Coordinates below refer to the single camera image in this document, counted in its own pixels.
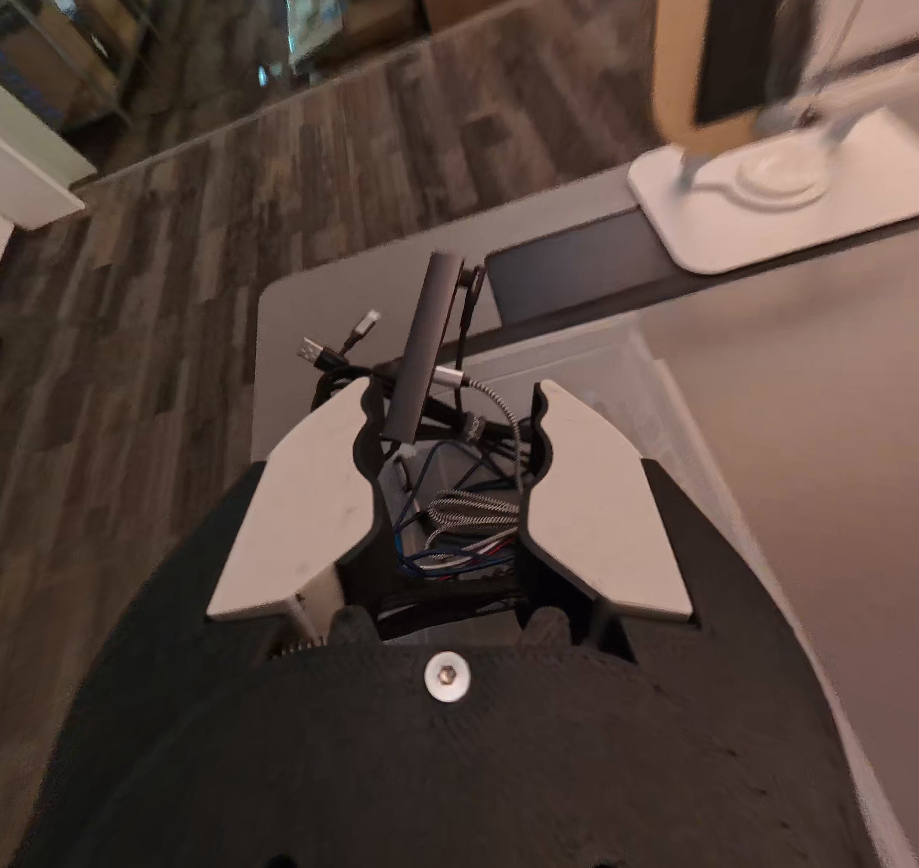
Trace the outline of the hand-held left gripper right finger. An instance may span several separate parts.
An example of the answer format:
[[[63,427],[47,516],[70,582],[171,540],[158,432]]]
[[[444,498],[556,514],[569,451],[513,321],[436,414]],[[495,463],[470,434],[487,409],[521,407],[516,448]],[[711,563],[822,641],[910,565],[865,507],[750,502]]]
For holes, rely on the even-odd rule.
[[[693,628],[691,592],[641,452],[551,379],[534,385],[532,409],[532,481],[518,526],[522,621],[557,609],[573,644],[628,644],[626,622]]]

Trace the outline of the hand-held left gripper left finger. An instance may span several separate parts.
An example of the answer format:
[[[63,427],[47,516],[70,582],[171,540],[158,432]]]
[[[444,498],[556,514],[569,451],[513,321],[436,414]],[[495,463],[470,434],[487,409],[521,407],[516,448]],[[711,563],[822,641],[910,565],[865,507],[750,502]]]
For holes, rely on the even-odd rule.
[[[326,642],[348,605],[380,609],[394,539],[380,474],[383,400],[353,380],[273,448],[206,610],[212,620],[288,616]]]

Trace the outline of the clear plastic bin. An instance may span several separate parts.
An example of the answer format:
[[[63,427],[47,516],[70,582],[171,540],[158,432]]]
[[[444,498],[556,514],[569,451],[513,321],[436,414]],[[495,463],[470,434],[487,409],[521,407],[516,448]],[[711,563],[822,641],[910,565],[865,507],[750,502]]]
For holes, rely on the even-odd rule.
[[[551,379],[611,421],[641,452],[664,524],[676,550],[695,609],[693,628],[666,627],[649,622],[626,622],[628,644],[596,644],[620,656],[639,654],[639,630],[661,641],[713,641],[718,613],[730,612],[730,577],[746,571],[743,558],[717,528],[726,523],[732,535],[730,494],[706,452],[683,396],[663,362],[650,354],[634,328],[614,322],[609,328],[575,335],[536,338],[476,356],[472,376],[494,384],[510,396],[512,407],[522,407],[525,394],[533,400],[534,385]],[[516,603],[521,616],[526,599],[517,587],[498,586],[494,577],[472,581],[477,590],[491,591],[482,611],[472,610],[472,594],[453,588],[448,601],[439,599],[431,611],[408,609],[381,622],[381,633],[398,641],[420,640],[426,632],[461,633],[458,623],[493,614],[498,604]]]

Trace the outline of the dark grey usb hub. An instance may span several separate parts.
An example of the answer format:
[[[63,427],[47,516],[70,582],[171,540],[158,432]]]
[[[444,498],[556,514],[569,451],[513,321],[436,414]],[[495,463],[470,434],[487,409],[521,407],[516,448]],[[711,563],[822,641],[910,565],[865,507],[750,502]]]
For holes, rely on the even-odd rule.
[[[385,439],[415,443],[463,270],[461,256],[431,254],[385,415]]]

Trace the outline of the white screen stand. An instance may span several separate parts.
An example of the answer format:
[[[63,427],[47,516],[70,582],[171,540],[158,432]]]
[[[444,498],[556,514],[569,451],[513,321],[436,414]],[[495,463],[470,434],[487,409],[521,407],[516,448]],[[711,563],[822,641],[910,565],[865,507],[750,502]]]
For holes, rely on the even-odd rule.
[[[629,189],[672,261],[721,275],[918,214],[917,86],[821,101],[811,126],[801,101],[765,113],[762,139],[691,163],[670,145],[640,156]]]

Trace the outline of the white table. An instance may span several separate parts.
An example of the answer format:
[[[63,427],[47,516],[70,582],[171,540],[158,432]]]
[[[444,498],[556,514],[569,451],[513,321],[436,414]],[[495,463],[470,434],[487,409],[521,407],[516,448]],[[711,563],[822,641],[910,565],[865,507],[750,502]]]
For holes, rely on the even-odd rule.
[[[97,169],[6,89],[1,89],[3,233],[35,230],[86,209],[72,186]]]

